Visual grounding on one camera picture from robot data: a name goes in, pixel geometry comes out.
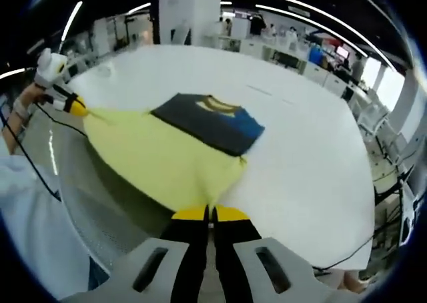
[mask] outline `yellow cloth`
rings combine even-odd
[[[214,206],[246,166],[149,113],[93,109],[84,126],[107,164],[173,211]]]

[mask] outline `ceiling light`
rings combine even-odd
[[[141,6],[135,7],[134,9],[131,9],[130,11],[127,12],[127,14],[130,15],[132,13],[135,13],[136,11],[139,11],[140,9],[147,8],[149,6],[151,6],[151,3],[146,3],[144,5],[141,5]]]
[[[18,73],[22,73],[23,71],[25,71],[25,68],[16,69],[14,71],[8,71],[7,73],[1,74],[0,79],[6,78],[7,76],[15,75]]]
[[[307,23],[310,23],[314,26],[320,27],[321,29],[323,29],[324,31],[327,31],[328,33],[331,33],[333,36],[338,37],[339,39],[341,39],[342,41],[346,42],[348,45],[350,45],[351,47],[353,47],[356,51],[358,51],[359,53],[361,53],[364,57],[367,57],[368,55],[362,51],[358,46],[356,46],[355,44],[353,44],[351,41],[349,41],[348,39],[346,39],[344,36],[341,36],[340,34],[336,33],[335,31],[332,31],[330,28],[327,28],[326,26],[323,26],[319,23],[316,23],[315,21],[312,21],[311,19],[308,19],[307,17],[295,14],[295,13],[291,13],[290,11],[282,11],[281,9],[277,9],[277,8],[273,8],[273,7],[268,7],[268,6],[263,6],[263,5],[256,5],[257,8],[262,8],[262,9],[268,9],[270,11],[277,11],[278,13],[282,13],[285,15],[289,15],[292,17],[296,17],[298,19],[301,19],[302,21],[306,21]]]
[[[35,51],[39,46],[42,46],[45,43],[45,40],[42,38],[40,39],[36,44],[31,46],[30,49],[27,50],[27,54],[31,54],[33,51]]]
[[[71,24],[73,23],[74,17],[77,15],[77,12],[79,11],[82,4],[83,4],[83,2],[80,1],[75,5],[73,12],[71,13],[71,16],[68,19],[67,25],[65,26],[64,32],[63,32],[62,37],[61,37],[61,41],[65,41],[65,38],[67,37],[67,34],[68,34],[68,30],[69,30]]]
[[[223,16],[223,17],[236,17],[236,14],[235,14],[235,13],[230,13],[230,12],[228,12],[228,11],[224,11],[224,12],[222,13],[222,16]]]
[[[308,9],[311,9],[313,11],[318,12],[319,14],[322,14],[330,19],[332,19],[333,21],[336,21],[337,23],[339,23],[340,25],[344,26],[346,29],[348,29],[349,31],[351,31],[352,33],[356,34],[358,37],[360,37],[360,39],[362,39],[363,41],[365,41],[370,47],[372,47],[372,49],[390,66],[390,68],[393,71],[396,71],[396,68],[393,66],[392,62],[366,37],[364,37],[361,33],[359,33],[358,31],[356,31],[353,27],[349,26],[348,24],[344,23],[342,20],[330,15],[329,13],[326,13],[325,11],[322,11],[321,9],[318,9],[314,6],[308,5],[306,3],[303,3],[301,1],[297,1],[297,0],[282,0],[282,1],[289,1],[290,3],[294,3],[303,7],[307,7]]]

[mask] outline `computer monitor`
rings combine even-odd
[[[342,57],[344,57],[344,58],[348,58],[348,56],[349,56],[349,52],[348,52],[348,50],[346,50],[346,49],[344,49],[343,47],[341,47],[341,46],[338,46],[337,48],[336,48],[336,53],[338,54],[338,55],[341,55]]]

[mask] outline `person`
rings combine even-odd
[[[224,34],[224,19],[221,16],[220,19],[213,25],[213,35],[223,35]]]
[[[221,35],[227,35],[227,22],[224,21],[223,17],[220,17],[221,23]]]
[[[298,35],[294,27],[291,27],[290,30],[286,32],[286,41],[288,44],[288,49],[290,51],[295,51],[298,44]]]
[[[232,20],[230,18],[226,19],[226,26],[225,26],[225,36],[231,36],[232,35]]]
[[[350,64],[348,62],[348,58],[345,58],[343,62],[339,63],[336,68],[338,71],[344,70],[347,73],[350,73],[352,70],[350,69]]]
[[[353,63],[352,66],[352,77],[354,81],[356,81],[356,84],[358,84],[362,78],[364,70],[364,64],[362,61],[362,55],[359,53],[356,54],[356,61]]]
[[[272,37],[276,37],[276,35],[277,35],[276,27],[274,26],[274,24],[270,25],[270,35]]]
[[[71,230],[59,196],[57,178],[37,166],[55,192],[54,198],[36,176],[27,158],[14,155],[17,135],[27,120],[28,107],[44,94],[32,83],[13,105],[9,127],[0,135],[0,213],[18,254],[51,295],[60,300],[95,288],[90,275],[99,268]]]
[[[255,14],[250,18],[251,27],[250,34],[252,36],[261,36],[261,32],[263,29],[267,28],[266,22],[264,18],[260,14]]]

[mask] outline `white table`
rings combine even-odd
[[[143,110],[177,92],[242,105],[266,130],[223,205],[319,267],[373,233],[374,190],[358,126],[343,100],[301,75],[238,53],[163,45],[122,53],[69,86],[89,107]],[[370,248],[337,268],[365,268]]]

